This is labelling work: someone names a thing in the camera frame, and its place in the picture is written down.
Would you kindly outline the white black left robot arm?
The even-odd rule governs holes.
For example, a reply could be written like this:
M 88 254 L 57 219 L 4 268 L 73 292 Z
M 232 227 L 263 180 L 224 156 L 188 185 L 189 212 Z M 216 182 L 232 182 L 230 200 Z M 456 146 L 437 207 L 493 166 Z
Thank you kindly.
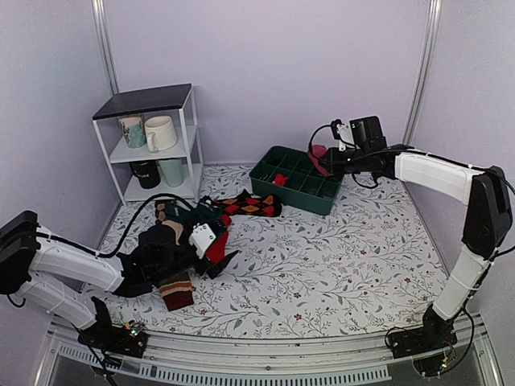
M 69 288 L 61 277 L 96 286 L 123 298 L 136 298 L 155 288 L 171 292 L 169 281 L 194 269 L 217 277 L 234 254 L 216 253 L 227 234 L 222 219 L 180 224 L 159 221 L 138 236 L 129 254 L 101 253 L 49 232 L 33 211 L 24 211 L 1 229 L 1 293 L 42 306 L 85 331 L 103 349 L 119 343 L 105 303 Z

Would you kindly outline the dark teal sock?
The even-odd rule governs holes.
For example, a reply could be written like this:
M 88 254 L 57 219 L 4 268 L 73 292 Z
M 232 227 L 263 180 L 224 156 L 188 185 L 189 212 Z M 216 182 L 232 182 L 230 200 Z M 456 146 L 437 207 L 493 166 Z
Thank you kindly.
M 172 220 L 183 225 L 208 223 L 221 218 L 222 209 L 209 197 L 204 196 L 195 206 L 187 206 L 177 199 L 164 202 L 166 220 Z

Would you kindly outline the black red argyle sock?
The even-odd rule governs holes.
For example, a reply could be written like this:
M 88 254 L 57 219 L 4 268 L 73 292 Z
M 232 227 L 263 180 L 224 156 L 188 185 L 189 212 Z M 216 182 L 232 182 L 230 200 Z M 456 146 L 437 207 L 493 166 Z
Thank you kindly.
M 227 216 L 278 217 L 282 214 L 282 201 L 278 196 L 254 197 L 247 190 L 232 198 L 215 199 L 214 204 Z

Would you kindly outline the dark maroon striped sock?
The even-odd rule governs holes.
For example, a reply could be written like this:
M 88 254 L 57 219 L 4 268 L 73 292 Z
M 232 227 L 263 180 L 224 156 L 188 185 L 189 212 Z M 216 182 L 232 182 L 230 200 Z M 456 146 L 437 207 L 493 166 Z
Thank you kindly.
M 159 293 L 168 311 L 194 304 L 193 286 L 188 272 L 178 273 L 159 283 Z

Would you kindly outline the green divided organizer bin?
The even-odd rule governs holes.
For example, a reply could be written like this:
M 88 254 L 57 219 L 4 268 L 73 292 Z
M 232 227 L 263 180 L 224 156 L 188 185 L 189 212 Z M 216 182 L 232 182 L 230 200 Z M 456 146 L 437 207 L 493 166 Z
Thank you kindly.
M 276 174 L 287 177 L 283 187 L 272 183 Z M 331 212 L 343 181 L 341 176 L 323 176 L 307 153 L 284 146 L 271 147 L 249 177 L 255 195 L 276 195 L 284 205 L 321 216 Z

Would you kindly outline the red rolled sock in bin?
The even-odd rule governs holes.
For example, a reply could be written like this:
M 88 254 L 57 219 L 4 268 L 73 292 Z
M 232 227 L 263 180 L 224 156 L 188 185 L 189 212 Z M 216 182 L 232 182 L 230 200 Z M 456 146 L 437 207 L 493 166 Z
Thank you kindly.
M 287 182 L 287 177 L 285 175 L 281 175 L 281 174 L 276 174 L 272 181 L 272 183 L 278 187 L 283 187 L 286 184 L 286 182 Z

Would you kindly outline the beige brown argyle sock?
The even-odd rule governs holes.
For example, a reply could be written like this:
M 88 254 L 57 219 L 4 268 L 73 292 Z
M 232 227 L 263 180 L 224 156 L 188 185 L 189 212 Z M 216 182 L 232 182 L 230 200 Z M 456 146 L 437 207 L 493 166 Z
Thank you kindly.
M 177 245 L 187 244 L 187 215 L 189 210 L 176 200 L 157 200 L 154 204 L 156 224 L 172 228 Z

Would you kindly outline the mint green mug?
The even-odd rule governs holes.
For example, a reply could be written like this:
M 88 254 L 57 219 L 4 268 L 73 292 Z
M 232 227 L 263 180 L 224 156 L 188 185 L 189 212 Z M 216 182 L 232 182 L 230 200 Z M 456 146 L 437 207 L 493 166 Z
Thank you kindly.
M 183 165 L 180 158 L 159 160 L 159 166 L 169 187 L 179 187 L 183 183 Z

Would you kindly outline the black mug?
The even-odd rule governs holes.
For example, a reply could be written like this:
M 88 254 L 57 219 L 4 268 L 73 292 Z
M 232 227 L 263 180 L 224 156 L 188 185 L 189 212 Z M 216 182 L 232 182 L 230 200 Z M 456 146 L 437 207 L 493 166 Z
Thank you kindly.
M 131 162 L 130 169 L 143 189 L 149 190 L 161 183 L 158 165 L 154 160 Z

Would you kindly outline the cream white mug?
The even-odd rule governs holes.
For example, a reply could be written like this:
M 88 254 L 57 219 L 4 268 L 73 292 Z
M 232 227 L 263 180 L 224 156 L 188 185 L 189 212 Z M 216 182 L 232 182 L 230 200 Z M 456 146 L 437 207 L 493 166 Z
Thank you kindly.
M 170 116 L 157 116 L 145 122 L 146 143 L 152 153 L 167 150 L 177 143 L 177 135 Z

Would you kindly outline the white shelf with black top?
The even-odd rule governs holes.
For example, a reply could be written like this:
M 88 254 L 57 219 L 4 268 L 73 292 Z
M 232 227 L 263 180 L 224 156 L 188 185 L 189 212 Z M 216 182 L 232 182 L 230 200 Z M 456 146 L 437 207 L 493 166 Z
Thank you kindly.
M 199 197 L 204 159 L 191 84 L 120 92 L 92 122 L 122 204 L 161 193 Z

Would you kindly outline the floral patterned table mat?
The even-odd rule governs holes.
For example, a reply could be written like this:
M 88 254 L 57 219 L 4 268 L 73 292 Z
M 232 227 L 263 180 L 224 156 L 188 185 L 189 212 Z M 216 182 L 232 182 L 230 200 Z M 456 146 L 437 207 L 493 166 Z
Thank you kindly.
M 120 298 L 96 287 L 115 323 L 212 337 L 280 339 L 366 334 L 417 325 L 447 280 L 404 186 L 345 178 L 332 211 L 284 207 L 277 218 L 237 216 L 231 264 L 192 275 L 194 302 L 169 311 L 158 292 Z

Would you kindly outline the teal patterned mug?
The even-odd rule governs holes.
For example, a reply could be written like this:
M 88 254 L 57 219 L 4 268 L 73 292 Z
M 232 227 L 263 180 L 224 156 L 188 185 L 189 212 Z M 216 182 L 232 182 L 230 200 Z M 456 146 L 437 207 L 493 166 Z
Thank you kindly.
M 146 145 L 143 115 L 120 117 L 117 121 L 128 148 L 137 149 Z

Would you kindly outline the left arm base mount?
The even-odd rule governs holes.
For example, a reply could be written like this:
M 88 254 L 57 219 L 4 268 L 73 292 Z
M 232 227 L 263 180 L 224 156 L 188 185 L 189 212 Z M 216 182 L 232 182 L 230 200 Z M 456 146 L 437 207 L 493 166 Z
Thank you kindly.
M 124 326 L 114 326 L 106 304 L 91 297 L 95 306 L 95 322 L 80 329 L 78 342 L 103 353 L 115 353 L 141 359 L 146 350 L 149 335 L 140 322 L 130 321 Z

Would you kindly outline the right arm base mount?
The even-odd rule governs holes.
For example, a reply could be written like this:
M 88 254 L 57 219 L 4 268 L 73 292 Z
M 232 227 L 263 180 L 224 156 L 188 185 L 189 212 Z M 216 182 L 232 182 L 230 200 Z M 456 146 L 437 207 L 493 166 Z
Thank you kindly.
M 472 332 L 464 352 L 458 357 L 454 347 L 458 343 L 454 332 L 454 321 L 460 314 L 468 317 Z M 408 329 L 394 326 L 385 333 L 384 341 L 395 359 L 447 348 L 448 353 L 443 353 L 439 364 L 436 364 L 436 360 L 431 358 L 414 361 L 414 368 L 420 376 L 434 378 L 447 374 L 464 361 L 471 350 L 474 334 L 475 324 L 467 310 L 467 303 L 464 303 L 458 313 L 448 320 L 440 318 L 434 307 L 430 305 L 422 316 L 421 327 Z

